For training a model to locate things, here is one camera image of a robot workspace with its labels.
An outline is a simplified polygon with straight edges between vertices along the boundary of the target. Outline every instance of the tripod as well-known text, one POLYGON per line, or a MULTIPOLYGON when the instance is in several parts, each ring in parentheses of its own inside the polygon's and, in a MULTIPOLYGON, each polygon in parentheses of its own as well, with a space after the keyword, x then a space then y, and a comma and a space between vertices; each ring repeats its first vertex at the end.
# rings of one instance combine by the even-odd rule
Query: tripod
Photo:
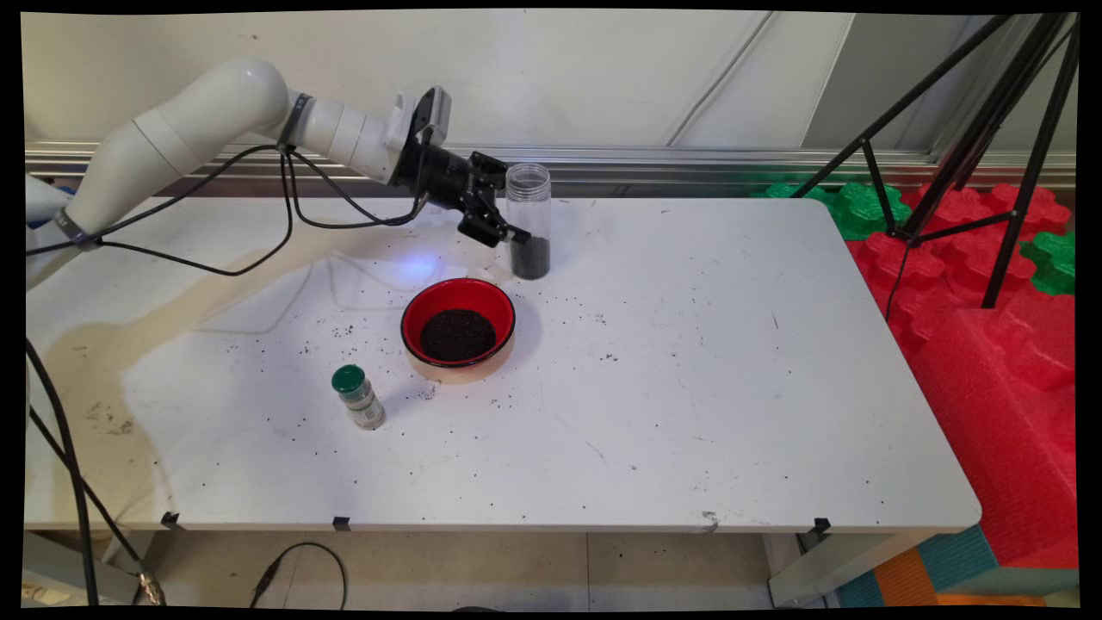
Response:
MULTIPOLYGON (((998 292, 1002 289, 1006 269, 1009 265, 1011 258, 1014 255, 1014 244, 1017 242, 1018 233, 1022 231, 1029 200, 1033 197, 1034 188, 1037 186, 1037 177, 1040 175, 1041 164, 1045 162, 1045 155, 1052 142, 1052 134, 1056 132, 1056 124, 1060 120, 1060 112, 1068 98, 1068 91, 1071 89, 1071 81, 1079 65, 1079 14, 1076 14, 1071 28, 1056 45, 1052 45, 1052 42, 1056 40, 1060 25, 1067 20, 1068 13, 1044 13, 1040 17, 975 117, 961 134, 960 140, 943 157, 937 174, 930 182, 929 188, 903 226, 897 226, 895 217, 892 215, 887 194, 884 191, 884 180, 880 177, 879 168, 876 165, 876 156, 873 153, 871 140, 884 126, 890 122, 892 119, 898 116, 899 112, 914 102, 915 99, 921 96, 938 79, 949 73, 950 69, 957 66, 961 59, 991 36, 993 32, 998 30, 1001 25, 1006 23, 1011 17, 1003 14, 992 18, 983 28, 977 30, 968 41, 946 57, 941 64, 934 67, 929 75, 916 84, 901 99, 896 101, 886 112, 858 133, 852 142, 846 144, 841 152, 792 194, 792 197, 802 197, 842 162, 847 160, 850 155, 855 153, 858 148, 862 149, 865 161, 868 163, 868 171, 873 177, 876 195, 879 198, 880 207, 884 209, 887 235, 906 242, 903 264, 899 267, 900 279, 903 278, 903 269, 907 263, 907 252, 910 251, 910 248, 918 247, 923 241, 930 239, 973 230, 1000 221, 1009 221, 1006 232, 1003 236, 998 254, 995 258, 995 265, 987 282, 987 290, 983 297, 982 307, 994 307, 995 302, 998 300, 998 292), (975 221, 969 221, 923 235, 922 228, 926 227, 926 224, 933 215, 934 209, 937 209, 938 204, 941 202, 941 197, 951 185, 954 185, 957 189, 964 187, 965 183, 972 176, 972 172, 975 171, 976 165, 980 163, 983 153, 991 145, 995 132, 998 131, 1006 116, 1014 109, 1014 106, 1022 98, 1022 95, 1033 83, 1048 58, 1056 53, 1063 39, 1069 35, 1068 48, 1063 52, 1060 72, 1057 75, 1056 84, 1052 86, 1048 107, 1045 109, 1045 116, 1041 118, 1040 128, 1037 131, 1037 139, 1034 141, 1033 150, 1029 153, 1029 161, 1026 164, 1025 174, 1022 177, 1022 186, 1018 188, 1014 207, 1006 213, 1000 213, 991 217, 984 217, 975 221)), ((892 297, 889 296, 888 316, 890 316, 890 312, 892 297)))

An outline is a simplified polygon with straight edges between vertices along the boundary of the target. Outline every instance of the plastic jar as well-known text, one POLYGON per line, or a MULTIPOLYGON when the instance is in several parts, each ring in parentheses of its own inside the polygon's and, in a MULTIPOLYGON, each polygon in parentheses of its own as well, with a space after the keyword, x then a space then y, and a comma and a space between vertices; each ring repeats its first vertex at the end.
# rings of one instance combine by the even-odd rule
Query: plastic jar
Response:
POLYGON ((510 165, 505 173, 505 197, 506 220, 532 233, 526 242, 509 242, 509 268, 518 278, 538 280, 551 270, 551 173, 538 163, 510 165))

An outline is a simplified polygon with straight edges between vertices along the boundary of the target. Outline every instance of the bottle label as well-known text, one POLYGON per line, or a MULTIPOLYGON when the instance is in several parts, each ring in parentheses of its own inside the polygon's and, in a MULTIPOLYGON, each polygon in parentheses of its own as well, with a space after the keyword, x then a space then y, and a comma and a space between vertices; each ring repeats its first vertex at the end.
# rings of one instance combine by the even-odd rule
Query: bottle label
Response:
POLYGON ((374 431, 382 424, 386 412, 382 410, 382 403, 379 403, 379 400, 375 398, 374 391, 357 405, 360 406, 355 410, 350 404, 348 406, 348 416, 352 417, 352 422, 356 423, 356 426, 374 431))

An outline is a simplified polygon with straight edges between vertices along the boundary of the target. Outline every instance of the wall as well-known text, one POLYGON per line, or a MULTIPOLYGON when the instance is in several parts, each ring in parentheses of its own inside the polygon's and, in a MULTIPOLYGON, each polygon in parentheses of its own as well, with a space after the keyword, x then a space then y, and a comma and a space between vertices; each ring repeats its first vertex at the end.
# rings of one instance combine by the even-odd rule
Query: wall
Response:
MULTIPOLYGON (((896 102, 991 15, 858 13, 814 118, 804 148, 840 149, 896 102)), ((970 119, 1017 51, 1036 15, 1018 15, 905 109, 873 139, 877 149, 929 151, 954 120, 970 119)), ((992 151, 1028 151, 1062 58, 1045 65, 992 142, 992 151)), ((1052 140, 1052 152, 1074 152, 1078 78, 1052 140)))
MULTIPOLYGON (((471 9, 22 13, 25 139, 100 139, 219 61, 382 115, 452 94, 450 143, 659 145, 763 11, 471 9)), ((851 13, 780 12, 679 145, 798 148, 851 13)))

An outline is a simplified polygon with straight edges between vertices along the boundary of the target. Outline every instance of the table leg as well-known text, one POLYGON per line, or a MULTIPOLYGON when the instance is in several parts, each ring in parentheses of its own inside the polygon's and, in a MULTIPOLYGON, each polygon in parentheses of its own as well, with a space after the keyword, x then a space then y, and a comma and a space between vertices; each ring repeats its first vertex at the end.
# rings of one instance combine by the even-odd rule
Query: table leg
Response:
POLYGON ((803 607, 933 534, 833 534, 769 579, 773 605, 803 607))

